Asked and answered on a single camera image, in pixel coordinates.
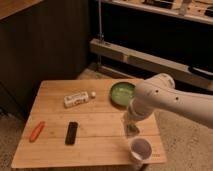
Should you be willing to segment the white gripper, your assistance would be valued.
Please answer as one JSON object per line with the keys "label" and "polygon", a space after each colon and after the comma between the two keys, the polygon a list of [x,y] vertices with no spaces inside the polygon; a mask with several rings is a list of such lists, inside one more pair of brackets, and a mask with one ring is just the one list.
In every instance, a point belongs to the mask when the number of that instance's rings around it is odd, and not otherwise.
{"label": "white gripper", "polygon": [[[131,130],[130,130],[130,124],[139,122],[144,119],[143,115],[139,115],[138,113],[135,112],[133,108],[133,101],[130,101],[129,105],[127,106],[127,111],[124,115],[124,130],[125,130],[125,135],[130,136]],[[134,124],[134,129],[136,134],[138,135],[140,133],[140,129],[137,127],[136,124]]]}

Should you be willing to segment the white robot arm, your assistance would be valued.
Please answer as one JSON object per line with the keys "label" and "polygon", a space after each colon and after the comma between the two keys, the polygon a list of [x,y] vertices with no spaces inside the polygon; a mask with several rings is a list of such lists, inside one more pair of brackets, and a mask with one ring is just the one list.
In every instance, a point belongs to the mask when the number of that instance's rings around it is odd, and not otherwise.
{"label": "white robot arm", "polygon": [[140,130],[136,123],[147,119],[156,109],[171,111],[213,128],[213,95],[176,90],[174,79],[161,73],[135,86],[124,115],[126,136],[137,136]]}

